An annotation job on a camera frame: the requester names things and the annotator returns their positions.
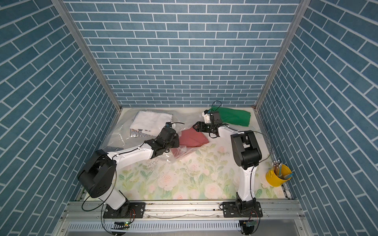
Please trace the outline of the white patterned tank top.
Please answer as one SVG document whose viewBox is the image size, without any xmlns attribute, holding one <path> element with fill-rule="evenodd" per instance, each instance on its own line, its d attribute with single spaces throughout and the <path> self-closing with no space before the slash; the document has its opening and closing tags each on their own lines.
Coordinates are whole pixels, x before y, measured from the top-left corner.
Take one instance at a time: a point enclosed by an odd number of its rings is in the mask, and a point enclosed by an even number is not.
<svg viewBox="0 0 378 236">
<path fill-rule="evenodd" d="M 154 111 L 139 111 L 130 125 L 131 137 L 158 136 L 172 114 Z"/>
</svg>

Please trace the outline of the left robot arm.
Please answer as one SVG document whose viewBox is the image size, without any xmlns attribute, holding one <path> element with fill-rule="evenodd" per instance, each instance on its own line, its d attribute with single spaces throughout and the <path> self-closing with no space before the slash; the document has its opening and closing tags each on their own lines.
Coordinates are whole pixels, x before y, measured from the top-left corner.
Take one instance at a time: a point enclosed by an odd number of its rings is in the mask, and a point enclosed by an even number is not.
<svg viewBox="0 0 378 236">
<path fill-rule="evenodd" d="M 174 123 L 168 122 L 159 135 L 144 141 L 141 145 L 113 152 L 99 149 L 93 153 L 78 172 L 78 181 L 91 198 L 99 198 L 113 210 L 126 207 L 128 199 L 116 188 L 118 172 L 123 168 L 156 158 L 179 147 L 179 135 Z"/>
</svg>

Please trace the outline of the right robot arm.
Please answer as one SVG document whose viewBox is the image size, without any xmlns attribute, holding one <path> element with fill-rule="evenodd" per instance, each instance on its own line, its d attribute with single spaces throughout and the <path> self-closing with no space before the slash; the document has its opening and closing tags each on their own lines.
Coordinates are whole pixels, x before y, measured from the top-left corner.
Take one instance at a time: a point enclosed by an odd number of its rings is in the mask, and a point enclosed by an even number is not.
<svg viewBox="0 0 378 236">
<path fill-rule="evenodd" d="M 241 168 L 239 188 L 235 202 L 223 202 L 223 217 L 263 217 L 260 202 L 256 200 L 254 181 L 259 162 L 262 160 L 257 138 L 253 131 L 239 131 L 228 126 L 221 120 L 219 112 L 206 110 L 204 121 L 197 122 L 193 129 L 197 132 L 214 134 L 231 143 L 234 161 Z"/>
</svg>

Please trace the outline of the clear plastic vacuum bag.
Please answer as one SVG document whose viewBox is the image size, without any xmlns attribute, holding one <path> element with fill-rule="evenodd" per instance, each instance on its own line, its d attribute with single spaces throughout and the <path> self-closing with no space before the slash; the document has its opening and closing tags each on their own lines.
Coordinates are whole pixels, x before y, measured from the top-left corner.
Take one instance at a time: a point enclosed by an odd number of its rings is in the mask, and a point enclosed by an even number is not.
<svg viewBox="0 0 378 236">
<path fill-rule="evenodd" d="M 209 143 L 193 129 L 200 115 L 174 110 L 129 110 L 107 135 L 101 149 L 133 163 L 158 157 L 168 163 Z"/>
</svg>

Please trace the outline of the green garment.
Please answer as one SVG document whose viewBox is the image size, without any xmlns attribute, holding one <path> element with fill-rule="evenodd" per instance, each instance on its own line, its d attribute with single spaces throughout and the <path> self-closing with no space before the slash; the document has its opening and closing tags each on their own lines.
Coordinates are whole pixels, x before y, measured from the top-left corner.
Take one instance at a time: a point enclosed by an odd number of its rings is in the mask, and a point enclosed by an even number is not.
<svg viewBox="0 0 378 236">
<path fill-rule="evenodd" d="M 251 113 L 244 110 L 219 107 L 212 108 L 209 113 L 219 112 L 223 123 L 248 127 L 250 125 Z"/>
</svg>

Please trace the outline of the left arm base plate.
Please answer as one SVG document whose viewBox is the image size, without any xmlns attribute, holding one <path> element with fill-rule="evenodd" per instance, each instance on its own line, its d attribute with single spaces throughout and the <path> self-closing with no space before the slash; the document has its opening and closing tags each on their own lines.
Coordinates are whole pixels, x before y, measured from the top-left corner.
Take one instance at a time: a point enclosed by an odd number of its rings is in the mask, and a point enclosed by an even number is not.
<svg viewBox="0 0 378 236">
<path fill-rule="evenodd" d="M 105 219 L 140 219 L 143 218 L 145 202 L 126 202 L 119 209 L 114 210 L 106 206 L 103 218 Z"/>
</svg>

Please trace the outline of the red garment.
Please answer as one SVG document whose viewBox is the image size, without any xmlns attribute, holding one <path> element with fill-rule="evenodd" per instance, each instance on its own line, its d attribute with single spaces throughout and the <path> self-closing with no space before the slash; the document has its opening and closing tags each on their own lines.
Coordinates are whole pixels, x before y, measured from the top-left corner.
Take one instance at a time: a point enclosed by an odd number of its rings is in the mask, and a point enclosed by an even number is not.
<svg viewBox="0 0 378 236">
<path fill-rule="evenodd" d="M 181 136 L 179 137 L 179 147 L 172 148 L 170 151 L 175 158 L 181 158 L 192 154 L 208 143 L 209 140 L 203 133 L 190 128 L 181 132 Z"/>
</svg>

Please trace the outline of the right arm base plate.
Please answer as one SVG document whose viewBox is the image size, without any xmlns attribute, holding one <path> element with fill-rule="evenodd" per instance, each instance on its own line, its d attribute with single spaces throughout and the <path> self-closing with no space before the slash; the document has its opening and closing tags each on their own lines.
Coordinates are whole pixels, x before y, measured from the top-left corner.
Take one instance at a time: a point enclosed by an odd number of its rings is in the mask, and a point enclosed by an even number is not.
<svg viewBox="0 0 378 236">
<path fill-rule="evenodd" d="M 255 206 L 241 209 L 238 208 L 235 202 L 227 201 L 220 204 L 220 209 L 222 210 L 224 218 L 259 218 L 263 217 L 263 212 L 260 202 L 255 202 Z"/>
</svg>

